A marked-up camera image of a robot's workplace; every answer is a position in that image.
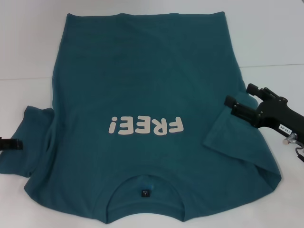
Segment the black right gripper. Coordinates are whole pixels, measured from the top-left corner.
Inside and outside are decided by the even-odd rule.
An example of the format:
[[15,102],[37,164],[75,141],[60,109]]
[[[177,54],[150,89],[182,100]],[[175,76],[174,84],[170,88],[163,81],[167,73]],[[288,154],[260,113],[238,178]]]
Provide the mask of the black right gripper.
[[250,95],[228,95],[225,106],[231,114],[247,121],[251,126],[268,127],[283,136],[295,133],[297,140],[304,142],[304,117],[287,106],[286,98],[275,94],[269,88],[258,88],[254,84],[247,86],[246,92],[262,100],[258,105]]

